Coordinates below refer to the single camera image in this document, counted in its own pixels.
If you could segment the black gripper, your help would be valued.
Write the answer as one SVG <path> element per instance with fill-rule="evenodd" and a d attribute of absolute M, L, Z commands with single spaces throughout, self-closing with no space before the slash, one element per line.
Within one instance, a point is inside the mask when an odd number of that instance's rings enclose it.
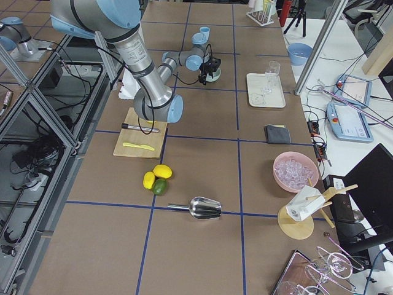
<path fill-rule="evenodd" d="M 208 73 L 209 79 L 215 79 L 217 77 L 216 70 L 220 68 L 221 59 L 210 57 L 207 62 L 204 62 L 200 66 L 201 74 L 198 76 L 198 80 L 201 84 L 206 85 L 206 78 Z"/>

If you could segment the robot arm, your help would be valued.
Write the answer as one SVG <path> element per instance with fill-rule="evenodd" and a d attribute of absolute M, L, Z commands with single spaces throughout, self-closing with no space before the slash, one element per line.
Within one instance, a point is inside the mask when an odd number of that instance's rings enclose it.
<path fill-rule="evenodd" d="M 84 39 L 93 39 L 99 32 L 115 46 L 140 86 L 134 111 L 144 120 L 176 123 L 181 119 L 183 99 L 165 84 L 178 67 L 200 71 L 202 84 L 220 77 L 221 60 L 208 49 L 208 27 L 193 35 L 189 51 L 166 52 L 163 63 L 155 66 L 139 33 L 139 1 L 53 1 L 51 21 L 56 30 Z"/>

